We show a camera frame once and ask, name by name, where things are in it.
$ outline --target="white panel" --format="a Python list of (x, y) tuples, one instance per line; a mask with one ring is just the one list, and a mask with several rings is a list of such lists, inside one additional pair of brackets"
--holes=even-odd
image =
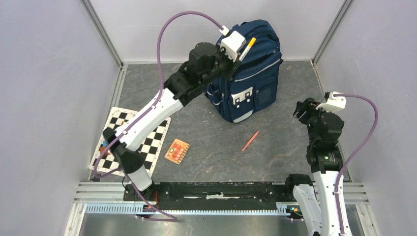
[[(222, 25), (268, 20), (282, 45), (283, 59), (311, 59), (343, 0), (92, 0), (123, 61), (156, 61), (156, 41), (164, 23), (182, 11), (201, 11)], [(162, 39), (162, 61), (184, 61), (199, 42), (215, 43), (216, 26), (199, 16), (182, 16)]]
[(118, 67), (79, 0), (0, 3), (0, 235), (61, 236)]
[[(417, 1), (354, 1), (318, 63), (326, 91), (364, 95), (379, 122), (352, 164), (382, 236), (416, 235)], [(340, 142), (350, 154), (371, 128), (374, 113), (347, 98)]]

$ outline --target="checkerboard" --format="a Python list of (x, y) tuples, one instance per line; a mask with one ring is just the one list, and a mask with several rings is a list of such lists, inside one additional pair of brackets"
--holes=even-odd
[[(107, 118), (106, 125), (104, 127), (110, 127), (116, 129), (121, 126), (124, 122), (129, 121), (136, 115), (137, 111), (123, 109), (119, 107), (113, 107), (110, 111), (110, 115)], [(155, 169), (156, 162), (161, 152), (162, 144), (164, 142), (171, 118), (164, 120), (156, 129), (154, 129), (139, 146), (138, 152), (146, 155), (144, 166), (150, 176), (152, 176), (153, 170)], [(90, 170), (94, 169), (94, 164), (100, 155), (100, 149), (106, 146), (107, 143), (104, 137), (100, 137), (100, 141), (97, 144), (94, 155), (91, 159), (89, 166)], [(110, 152), (104, 156), (98, 163), (97, 171), (109, 172), (110, 170), (119, 167), (119, 162)], [(123, 172), (116, 171), (113, 174), (118, 176), (124, 176)]]

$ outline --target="blue backpack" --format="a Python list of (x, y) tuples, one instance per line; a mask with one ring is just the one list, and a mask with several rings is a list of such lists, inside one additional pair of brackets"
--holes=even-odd
[(214, 80), (207, 86), (205, 96), (225, 120), (238, 123), (275, 102), (278, 69), (283, 60), (278, 36), (267, 21), (244, 22), (233, 26), (231, 31), (234, 30), (246, 38), (241, 53), (252, 37), (256, 42), (233, 79)]

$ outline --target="purple hose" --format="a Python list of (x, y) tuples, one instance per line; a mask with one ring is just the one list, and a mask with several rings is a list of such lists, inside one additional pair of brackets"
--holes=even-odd
[(355, 156), (355, 154), (365, 145), (365, 143), (369, 140), (369, 138), (371, 137), (372, 133), (374, 132), (377, 123), (378, 123), (378, 109), (377, 106), (368, 98), (360, 96), (360, 95), (355, 95), (355, 94), (335, 94), (335, 97), (354, 97), (354, 98), (359, 98), (362, 99), (364, 101), (367, 101), (369, 104), (371, 104), (372, 108), (374, 109), (375, 112), (375, 119), (374, 119), (374, 124), (372, 125), (371, 130), (369, 131), (368, 135), (365, 137), (365, 139), (362, 141), (362, 143), (359, 145), (359, 147), (357, 147), (352, 154), (349, 156), (349, 158), (346, 160), (345, 164), (343, 165), (342, 169), (339, 171), (339, 175), (337, 176), (336, 179), (336, 184), (334, 187), (334, 195), (336, 198), (336, 206), (337, 206), (337, 214), (339, 216), (339, 225), (340, 225), (340, 232), (341, 234), (345, 233), (345, 226), (343, 225), (343, 216), (342, 216), (342, 207), (340, 205), (340, 199), (339, 199), (339, 194), (338, 189), (339, 189), (339, 181), (342, 178), (342, 175), (346, 172), (347, 170), (347, 166), (349, 164), (349, 162), (352, 160), (352, 158)]
[[(162, 27), (161, 31), (159, 32), (159, 36), (158, 36), (158, 41), (156, 43), (156, 59), (158, 61), (158, 69), (159, 69), (159, 93), (158, 96), (156, 97), (155, 102), (152, 104), (152, 106), (156, 106), (156, 104), (159, 102), (159, 99), (162, 96), (162, 91), (164, 89), (164, 76), (162, 74), (162, 64), (161, 64), (161, 54), (160, 54), (160, 48), (161, 48), (161, 41), (162, 41), (162, 35), (164, 34), (165, 29), (167, 28), (167, 26), (176, 18), (180, 17), (180, 16), (184, 16), (184, 15), (198, 15), (198, 16), (202, 16), (204, 18), (207, 18), (208, 20), (210, 20), (211, 22), (213, 22), (217, 27), (219, 27), (220, 29), (223, 29), (223, 27), (217, 22), (215, 21), (212, 17), (198, 12), (198, 11), (185, 11), (185, 12), (181, 12), (176, 14), (175, 16), (171, 17)], [(150, 111), (152, 110), (152, 107), (149, 107), (148, 109), (145, 110), (145, 112), (143, 112), (136, 120), (134, 120), (124, 131), (127, 132), (129, 131), (138, 121), (140, 121), (146, 114), (148, 114)], [(97, 158), (97, 160), (95, 161), (94, 164), (94, 169), (93, 169), (93, 174), (96, 178), (103, 178), (106, 177), (110, 174), (112, 174), (113, 172), (116, 171), (121, 171), (123, 168), (119, 167), (116, 168), (114, 170), (111, 170), (101, 176), (99, 176), (97, 174), (97, 168), (98, 168), (98, 163), (100, 162), (100, 160), (103, 158), (104, 154), (107, 153), (109, 151), (109, 149), (118, 141), (120, 140), (120, 138), (122, 138), (124, 136), (124, 133), (120, 133), (119, 136), (117, 136), (113, 141), (111, 141), (103, 150), (103, 152), (100, 154), (100, 156)], [(139, 195), (139, 197), (142, 199), (142, 201), (144, 201), (147, 205), (149, 205), (152, 209), (154, 209), (155, 211), (170, 217), (171, 219), (154, 219), (154, 218), (144, 218), (144, 220), (150, 220), (150, 221), (176, 221), (177, 218), (173, 215), (170, 215), (168, 213), (162, 212), (161, 210), (159, 210), (158, 208), (154, 207), (153, 205), (151, 205), (141, 194), (141, 192), (138, 190), (138, 188), (136, 187), (135, 184), (132, 183), (132, 186), (135, 188), (136, 193)]]
[[(161, 48), (161, 41), (162, 41), (162, 35), (164, 34), (165, 29), (167, 28), (167, 26), (176, 18), (180, 17), (180, 16), (184, 16), (184, 15), (199, 15), (202, 17), (207, 18), (208, 20), (210, 20), (211, 22), (213, 22), (217, 27), (219, 27), (220, 29), (223, 29), (223, 27), (217, 22), (215, 21), (212, 17), (198, 12), (198, 11), (184, 11), (181, 13), (176, 14), (175, 16), (171, 17), (162, 27), (161, 31), (159, 32), (159, 36), (158, 36), (158, 41), (156, 43), (156, 59), (158, 61), (158, 69), (159, 69), (159, 93), (158, 96), (155, 100), (155, 102), (152, 104), (153, 106), (156, 106), (156, 104), (159, 102), (159, 99), (162, 96), (162, 91), (164, 89), (164, 76), (162, 74), (162, 64), (161, 64), (161, 53), (160, 53), (160, 48)], [(134, 120), (126, 129), (125, 131), (129, 131), (138, 121), (140, 121), (146, 114), (148, 114), (151, 111), (152, 107), (149, 107), (145, 112), (143, 112), (136, 120)], [(104, 154), (107, 153), (109, 151), (109, 149), (117, 142), (120, 140), (120, 138), (122, 138), (124, 136), (123, 133), (120, 133), (119, 136), (117, 136), (113, 141), (111, 141), (103, 150), (103, 152), (100, 154), (100, 156), (97, 158), (97, 160), (95, 161), (94, 164), (94, 169), (93, 169), (93, 174), (96, 178), (103, 178), (106, 177), (110, 174), (112, 174), (113, 172), (116, 171), (121, 171), (122, 167), (119, 167), (117, 169), (111, 170), (101, 176), (99, 176), (97, 174), (97, 168), (98, 168), (98, 163), (100, 162), (100, 160), (103, 158)]]

